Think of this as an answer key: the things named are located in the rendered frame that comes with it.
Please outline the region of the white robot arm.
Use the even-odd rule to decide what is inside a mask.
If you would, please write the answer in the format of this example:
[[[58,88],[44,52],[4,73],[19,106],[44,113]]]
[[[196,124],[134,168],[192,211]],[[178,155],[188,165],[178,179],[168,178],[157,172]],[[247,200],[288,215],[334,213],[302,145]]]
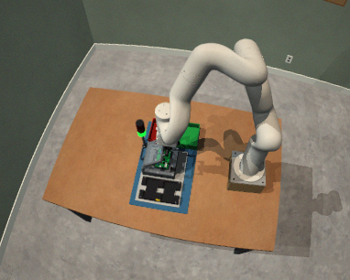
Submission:
[[[217,43],[196,47],[170,90],[170,102],[160,103],[155,109],[156,130],[167,145],[181,139],[189,125],[191,99],[211,70],[218,70],[246,87],[256,134],[250,137],[245,153],[235,159],[233,168],[241,180],[256,182],[264,174],[263,162],[268,152],[280,148],[282,133],[268,82],[268,68],[255,41],[241,39],[235,43],[234,51]]]

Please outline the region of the red open-top bin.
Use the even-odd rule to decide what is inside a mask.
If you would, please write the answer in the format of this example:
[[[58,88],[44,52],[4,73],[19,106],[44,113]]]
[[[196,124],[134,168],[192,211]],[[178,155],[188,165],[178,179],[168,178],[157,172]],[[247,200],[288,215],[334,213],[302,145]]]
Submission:
[[[153,121],[152,121],[152,124],[150,127],[150,131],[149,131],[149,135],[148,135],[149,142],[156,140],[156,134],[157,134],[156,127],[157,127],[156,118],[153,118]]]

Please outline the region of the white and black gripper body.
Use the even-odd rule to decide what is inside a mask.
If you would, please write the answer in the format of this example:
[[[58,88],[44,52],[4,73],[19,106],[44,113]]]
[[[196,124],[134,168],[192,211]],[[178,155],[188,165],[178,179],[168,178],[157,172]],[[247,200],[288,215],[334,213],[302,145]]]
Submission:
[[[164,141],[162,140],[162,137],[159,135],[158,131],[157,131],[157,135],[156,135],[156,140],[157,140],[157,145],[163,145],[163,146],[169,146],[169,147],[176,147],[178,142],[173,144],[173,145],[167,145],[164,143]]]

